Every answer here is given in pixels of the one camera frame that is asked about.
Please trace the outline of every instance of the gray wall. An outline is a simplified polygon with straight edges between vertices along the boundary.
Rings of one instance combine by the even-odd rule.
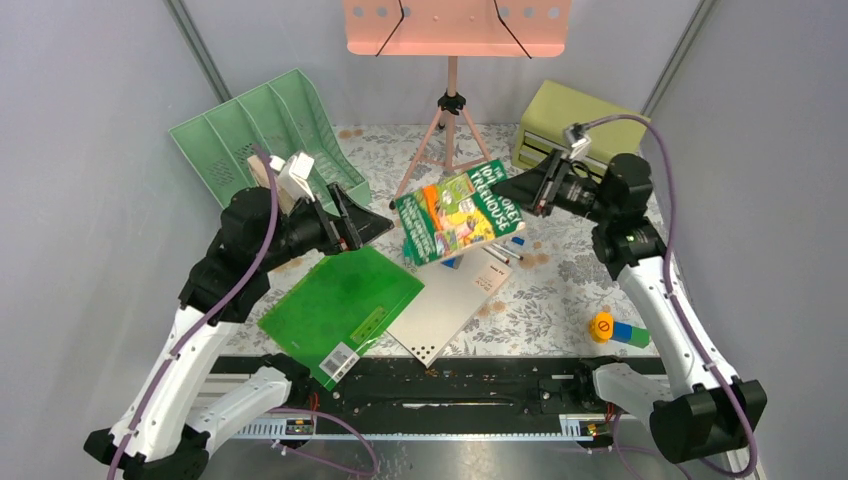
[[[341,0],[185,3],[233,95],[297,67],[337,125],[428,124],[445,91],[444,57],[348,52]],[[463,58],[459,91],[478,123],[518,122],[545,79],[640,110],[697,4],[574,0],[561,56]]]
[[[0,464],[82,451],[159,352],[217,204],[167,129],[215,99],[162,2],[0,2]]]
[[[654,114],[695,308],[769,395],[770,480],[848,468],[845,18],[842,0],[721,2]]]

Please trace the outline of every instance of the floral pattern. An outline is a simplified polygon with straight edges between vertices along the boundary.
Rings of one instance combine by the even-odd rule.
[[[368,179],[370,208],[392,218],[389,201],[406,172],[426,126],[336,127],[342,151]],[[458,126],[455,163],[480,157],[479,149],[465,125]],[[510,173],[510,148],[516,125],[481,125],[480,133],[494,158],[500,158]],[[444,155],[444,132],[431,138],[425,156]],[[438,181],[446,172],[419,164],[408,190]],[[648,216],[662,230],[659,209],[652,199]],[[523,246],[510,246],[525,259],[513,266],[509,281],[484,305],[445,348],[442,355],[457,356],[589,356],[657,355],[653,344],[639,349],[610,341],[597,344],[587,331],[588,322],[602,310],[616,320],[644,327],[633,304],[618,288],[592,252],[591,229],[585,219],[555,212],[546,219],[526,216],[527,229],[520,235]],[[403,264],[403,232],[396,228],[374,242],[388,258]],[[270,275],[271,290],[257,303],[247,323],[229,342],[224,353],[260,355],[279,352],[277,345],[256,321],[282,298],[320,259],[312,252],[280,267]],[[388,333],[380,337],[369,356],[408,356]]]

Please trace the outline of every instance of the music stand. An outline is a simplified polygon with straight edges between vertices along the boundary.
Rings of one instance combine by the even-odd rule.
[[[347,46],[357,55],[443,55],[448,85],[395,197],[419,162],[449,172],[492,159],[465,98],[457,92],[460,56],[555,57],[565,49],[571,0],[343,0]],[[454,165],[456,117],[462,115],[483,158]],[[437,127],[447,127],[443,161],[423,158]]]

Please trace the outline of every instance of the green plastic rack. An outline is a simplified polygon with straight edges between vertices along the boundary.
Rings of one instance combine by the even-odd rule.
[[[170,130],[183,155],[222,207],[256,185],[247,166],[258,143],[287,159],[303,150],[315,159],[309,186],[337,213],[327,184],[337,182],[360,205],[371,203],[368,182],[342,154],[315,86],[299,69],[262,84]]]

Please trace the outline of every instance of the table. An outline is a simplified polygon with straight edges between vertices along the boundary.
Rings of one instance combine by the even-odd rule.
[[[372,191],[370,208],[389,218],[388,204],[397,184],[418,147],[425,125],[336,127],[339,144],[348,160],[368,179]],[[467,126],[457,127],[457,163],[476,158],[477,147]],[[519,172],[509,162],[517,125],[483,125],[480,134],[511,174]],[[434,135],[425,152],[438,158],[444,135]],[[410,190],[438,181],[441,168],[420,164],[413,172]],[[644,327],[633,304],[613,282],[592,252],[593,223],[566,212],[547,219],[527,217],[520,235],[523,247],[515,244],[525,260],[515,268],[508,283],[481,308],[442,355],[452,356],[595,356],[658,355],[653,344],[639,349],[609,342],[599,345],[589,338],[587,324],[601,310],[616,320]],[[654,199],[648,217],[660,230],[661,218]],[[403,264],[400,228],[380,237],[375,247],[393,261]],[[247,323],[224,350],[224,355],[262,355],[279,348],[257,326],[256,321],[300,280],[321,258],[312,252],[295,259],[270,275],[271,290],[257,303]],[[369,356],[410,356],[388,333],[368,351]]]

